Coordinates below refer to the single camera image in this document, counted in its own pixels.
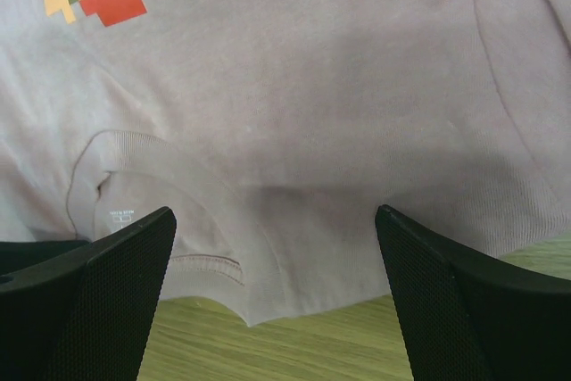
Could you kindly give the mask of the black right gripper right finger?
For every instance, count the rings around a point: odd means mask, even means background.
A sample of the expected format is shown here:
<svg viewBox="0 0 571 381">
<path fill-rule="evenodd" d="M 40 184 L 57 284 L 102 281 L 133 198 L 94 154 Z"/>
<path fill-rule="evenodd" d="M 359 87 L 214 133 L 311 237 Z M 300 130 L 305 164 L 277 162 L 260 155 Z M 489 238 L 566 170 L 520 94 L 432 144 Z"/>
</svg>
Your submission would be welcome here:
<svg viewBox="0 0 571 381">
<path fill-rule="evenodd" d="M 568 380 L 570 282 L 383 205 L 377 237 L 416 380 Z"/>
</svg>

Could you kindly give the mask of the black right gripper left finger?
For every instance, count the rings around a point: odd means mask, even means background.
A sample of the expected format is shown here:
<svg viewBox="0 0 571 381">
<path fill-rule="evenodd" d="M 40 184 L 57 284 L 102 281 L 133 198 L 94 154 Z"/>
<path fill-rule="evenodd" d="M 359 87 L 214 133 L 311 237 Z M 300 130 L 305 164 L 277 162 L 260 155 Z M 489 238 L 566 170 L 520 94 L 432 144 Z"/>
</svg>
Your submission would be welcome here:
<svg viewBox="0 0 571 381">
<path fill-rule="evenodd" d="M 137 379 L 176 226 L 162 207 L 94 242 L 3 242 L 1 378 Z"/>
</svg>

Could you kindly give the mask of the dusty pink graphic t-shirt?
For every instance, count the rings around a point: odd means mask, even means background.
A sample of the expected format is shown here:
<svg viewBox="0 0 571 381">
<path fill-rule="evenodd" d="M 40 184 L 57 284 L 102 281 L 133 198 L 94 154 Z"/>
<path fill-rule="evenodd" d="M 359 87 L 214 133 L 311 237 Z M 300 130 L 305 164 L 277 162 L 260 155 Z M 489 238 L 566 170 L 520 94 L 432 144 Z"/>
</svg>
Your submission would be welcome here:
<svg viewBox="0 0 571 381">
<path fill-rule="evenodd" d="M 162 297 L 253 326 L 387 294 L 383 204 L 569 229 L 570 0 L 1 0 L 3 240 L 168 206 Z"/>
</svg>

